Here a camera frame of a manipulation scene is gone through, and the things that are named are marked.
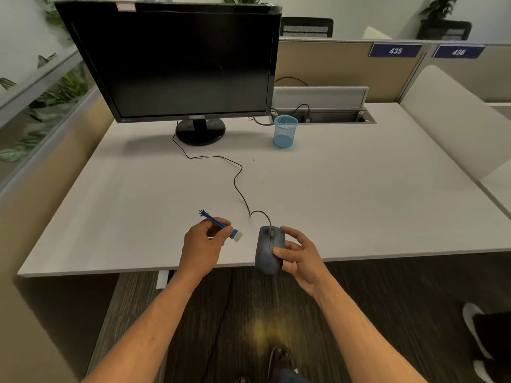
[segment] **label sticker on monitor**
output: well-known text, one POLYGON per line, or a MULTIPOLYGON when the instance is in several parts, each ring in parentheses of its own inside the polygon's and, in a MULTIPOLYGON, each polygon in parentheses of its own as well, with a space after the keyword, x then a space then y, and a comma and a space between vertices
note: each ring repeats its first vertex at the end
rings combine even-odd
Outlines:
POLYGON ((119 12, 136 12, 137 11, 137 7, 135 6, 134 2, 121 1, 121 2, 116 2, 116 5, 117 5, 117 10, 119 12))
POLYGON ((442 44, 436 49, 433 57, 443 59, 477 59, 484 51, 483 45, 452 45, 442 44))
POLYGON ((369 57, 416 57, 422 44, 374 43, 369 57))

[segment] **hand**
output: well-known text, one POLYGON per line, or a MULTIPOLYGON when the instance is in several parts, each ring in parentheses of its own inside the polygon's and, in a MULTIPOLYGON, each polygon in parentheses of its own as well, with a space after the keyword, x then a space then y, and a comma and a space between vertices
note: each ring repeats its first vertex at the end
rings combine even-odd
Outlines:
POLYGON ((233 227, 228 220, 216 219, 227 227, 221 229, 211 220, 205 219, 192 226, 184 235, 184 245, 176 276, 189 281, 193 288, 215 267, 220 257, 220 249, 233 232, 233 227))
POLYGON ((316 246, 309 238, 290 227, 282 226, 281 229, 300 244, 286 240, 286 248, 275 247, 273 253, 284 259, 282 270, 291 273, 298 285, 309 295, 315 297, 319 288, 333 277, 319 256, 316 246))

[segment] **mesh pen cup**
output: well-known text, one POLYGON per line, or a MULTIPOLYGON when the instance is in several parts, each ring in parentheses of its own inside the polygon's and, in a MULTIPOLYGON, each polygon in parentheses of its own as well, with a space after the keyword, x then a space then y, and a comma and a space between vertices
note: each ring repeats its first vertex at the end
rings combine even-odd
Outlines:
POLYGON ((273 143, 278 147, 290 147, 293 144, 298 120, 290 115, 279 115, 273 123, 275 124, 273 143))

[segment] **forearm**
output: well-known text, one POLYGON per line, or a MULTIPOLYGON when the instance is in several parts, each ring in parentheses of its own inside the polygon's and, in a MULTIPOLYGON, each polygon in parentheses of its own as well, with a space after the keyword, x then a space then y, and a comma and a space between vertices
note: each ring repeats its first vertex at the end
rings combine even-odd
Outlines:
POLYGON ((84 383, 151 383, 194 288, 176 274, 84 383))
POLYGON ((314 297, 329 323, 353 383, 426 383, 333 277, 314 297))

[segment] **computer mouse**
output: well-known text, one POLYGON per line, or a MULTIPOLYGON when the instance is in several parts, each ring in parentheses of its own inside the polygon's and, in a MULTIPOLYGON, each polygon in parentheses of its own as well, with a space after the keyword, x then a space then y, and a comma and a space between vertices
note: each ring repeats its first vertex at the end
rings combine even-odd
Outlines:
POLYGON ((276 275, 282 269, 284 260, 273 252, 274 247, 284 248, 286 233, 279 227, 263 226, 259 229, 259 238, 255 249, 255 267, 266 275, 276 275))

